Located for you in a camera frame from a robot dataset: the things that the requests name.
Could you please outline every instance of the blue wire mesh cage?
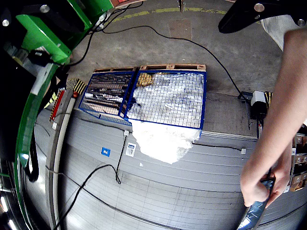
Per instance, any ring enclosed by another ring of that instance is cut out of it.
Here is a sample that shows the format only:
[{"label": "blue wire mesh cage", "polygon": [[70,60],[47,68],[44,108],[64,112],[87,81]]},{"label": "blue wire mesh cage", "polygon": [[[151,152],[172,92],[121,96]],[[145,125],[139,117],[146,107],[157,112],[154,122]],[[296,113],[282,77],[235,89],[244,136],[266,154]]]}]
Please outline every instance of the blue wire mesh cage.
[{"label": "blue wire mesh cage", "polygon": [[135,71],[93,73],[79,108],[99,119],[123,122]]},{"label": "blue wire mesh cage", "polygon": [[132,126],[132,124],[129,121],[126,121],[124,119],[120,119],[116,117],[109,117],[106,114],[99,113],[99,112],[92,112],[92,111],[86,111],[86,110],[83,110],[83,111],[94,117],[97,117],[98,119],[104,120],[104,121],[114,122],[114,123],[121,124],[121,125]]},{"label": "blue wire mesh cage", "polygon": [[202,129],[205,100],[205,71],[140,70],[124,118]]}]

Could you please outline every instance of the concrete floor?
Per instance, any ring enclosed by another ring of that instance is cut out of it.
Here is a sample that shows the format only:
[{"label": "concrete floor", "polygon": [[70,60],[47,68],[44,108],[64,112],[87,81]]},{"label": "concrete floor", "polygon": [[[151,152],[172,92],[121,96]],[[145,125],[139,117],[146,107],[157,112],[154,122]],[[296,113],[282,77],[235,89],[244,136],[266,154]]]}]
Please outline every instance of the concrete floor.
[{"label": "concrete floor", "polygon": [[[127,10],[123,14],[126,17],[114,21],[106,31],[150,25],[164,35],[192,39],[220,59],[240,90],[272,91],[282,52],[262,26],[253,24],[234,34],[221,34],[218,23],[232,3],[224,0],[187,0],[186,3],[188,11],[180,13],[172,9],[157,11],[177,8],[176,0],[147,0],[142,7]],[[72,62],[83,56],[87,42],[88,37],[75,48]],[[162,63],[204,63],[208,72],[208,92],[238,95],[225,71],[207,51],[186,41],[160,37],[149,28],[119,34],[96,33],[86,58],[70,69],[69,77],[88,82],[96,68]]]}]

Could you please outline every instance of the black device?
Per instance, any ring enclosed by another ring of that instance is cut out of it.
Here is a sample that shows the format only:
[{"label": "black device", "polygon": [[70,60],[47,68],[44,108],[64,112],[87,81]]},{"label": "black device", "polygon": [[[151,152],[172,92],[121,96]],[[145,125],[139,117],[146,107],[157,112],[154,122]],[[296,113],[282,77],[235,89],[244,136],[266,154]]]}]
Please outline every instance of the black device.
[{"label": "black device", "polygon": [[219,31],[229,34],[279,15],[290,15],[298,26],[307,21],[305,0],[237,0],[219,23]]},{"label": "black device", "polygon": [[[275,177],[273,178],[267,178],[264,180],[261,180],[260,182],[270,191],[270,195],[272,193],[274,184],[275,184]],[[265,206],[268,203],[268,200],[265,200],[264,202],[256,201],[252,206],[250,206],[246,212],[244,217],[242,218],[238,228],[236,230],[250,230],[254,227],[257,227],[259,224],[259,220],[262,216],[262,213],[265,209]]]}]

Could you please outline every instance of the white label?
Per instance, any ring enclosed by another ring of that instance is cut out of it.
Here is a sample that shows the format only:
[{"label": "white label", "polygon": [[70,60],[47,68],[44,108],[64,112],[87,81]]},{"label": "white label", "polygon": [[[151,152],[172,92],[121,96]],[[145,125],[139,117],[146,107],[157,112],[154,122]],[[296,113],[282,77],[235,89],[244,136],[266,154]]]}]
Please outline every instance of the white label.
[{"label": "white label", "polygon": [[289,190],[290,190],[290,186],[288,185],[283,193],[287,193],[287,192],[289,192]]},{"label": "white label", "polygon": [[128,143],[127,149],[126,149],[126,155],[133,157],[135,152],[136,144]]},{"label": "white label", "polygon": [[56,130],[57,129],[57,123],[56,122],[53,122],[53,124],[52,124],[52,128],[54,129],[54,130]]}]

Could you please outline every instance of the black metal bracket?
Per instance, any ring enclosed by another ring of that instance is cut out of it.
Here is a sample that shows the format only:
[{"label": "black metal bracket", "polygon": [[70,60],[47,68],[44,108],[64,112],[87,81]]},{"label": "black metal bracket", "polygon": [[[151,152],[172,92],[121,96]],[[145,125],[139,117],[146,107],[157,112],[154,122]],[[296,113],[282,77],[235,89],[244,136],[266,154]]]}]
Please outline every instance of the black metal bracket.
[{"label": "black metal bracket", "polygon": [[305,26],[305,0],[237,0],[219,23],[223,34],[240,31],[249,25],[279,15],[290,15],[298,26]]}]

